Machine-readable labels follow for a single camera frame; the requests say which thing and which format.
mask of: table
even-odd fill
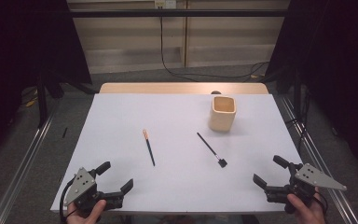
[[[236,99],[238,112],[229,133],[216,133],[207,127],[211,91]],[[252,181],[256,173],[271,185],[288,183],[288,171],[272,161],[275,153],[294,163],[301,162],[280,112],[267,93],[263,84],[248,83],[104,84],[94,97],[51,210],[58,211],[62,189],[80,166],[91,170],[111,161],[112,168],[96,179],[98,190],[118,191],[134,179],[123,208],[112,212],[282,211],[283,204],[268,203],[263,190]],[[156,167],[151,163],[143,128],[148,130]],[[228,162],[227,167],[218,165],[196,132]]]

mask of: wooden table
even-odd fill
[[[147,83],[105,83],[100,93],[180,93],[211,94],[269,94],[262,83],[221,82],[147,82]]]

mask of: hand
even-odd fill
[[[75,212],[71,214],[66,221],[68,224],[95,224],[105,206],[106,201],[100,200],[95,204],[89,216],[83,217],[81,212],[76,210],[76,205],[74,203],[70,203],[68,206],[68,214],[71,214],[73,211]]]
[[[314,197],[320,201],[319,194]],[[287,200],[295,207],[295,216],[298,224],[325,224],[324,211],[322,207],[312,200],[310,207],[307,207],[303,202],[294,194],[288,194]]]

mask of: power strip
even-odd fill
[[[155,9],[176,9],[176,0],[155,0]]]

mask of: wire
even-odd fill
[[[67,219],[69,216],[71,216],[75,211],[77,211],[77,208],[74,211],[72,211],[70,214],[68,214],[68,216],[66,216],[65,219]]]
[[[324,215],[326,215],[327,210],[328,210],[328,202],[327,202],[326,198],[320,192],[316,191],[316,193],[319,194],[324,199],[325,206],[317,198],[313,197],[313,200],[315,200],[316,203],[318,203],[322,207],[322,209],[324,210]]]
[[[302,106],[302,111],[301,111],[301,119],[303,120],[303,125],[301,127],[301,135],[300,138],[298,139],[298,144],[297,144],[297,151],[298,151],[298,155],[300,155],[301,157],[301,141],[304,138],[304,134],[307,131],[307,124],[308,124],[308,112],[310,110],[310,90],[308,88],[306,88],[306,94],[304,96],[304,104]]]
[[[160,53],[161,53],[161,61],[162,65],[164,66],[165,70],[173,75],[174,77],[184,78],[190,81],[198,82],[196,79],[190,77],[183,77],[183,76],[198,76],[198,77],[221,77],[221,78],[240,78],[240,77],[247,77],[243,82],[248,81],[257,70],[263,67],[265,64],[269,64],[269,62],[262,62],[262,63],[255,63],[251,67],[250,73],[246,75],[234,76],[234,77],[227,77],[227,76],[219,76],[219,75],[210,75],[210,74],[199,74],[199,73],[174,73],[170,69],[167,68],[165,61],[164,61],[164,53],[163,53],[163,37],[162,37],[162,17],[159,18],[160,24]]]
[[[60,199],[60,220],[61,220],[61,223],[65,223],[66,222],[66,218],[69,217],[72,213],[70,213],[67,217],[65,217],[63,215],[63,211],[62,211],[62,207],[63,207],[63,198],[65,197],[65,194],[66,194],[66,191],[69,189],[69,187],[71,187],[71,185],[74,183],[74,180],[75,178],[73,178],[72,180],[70,180],[65,188],[63,189],[62,191],[62,195],[61,195],[61,199]]]
[[[290,126],[287,126],[287,130],[289,130],[291,127],[293,127],[296,123],[298,123],[297,119],[290,119],[284,122],[284,124],[289,124]]]

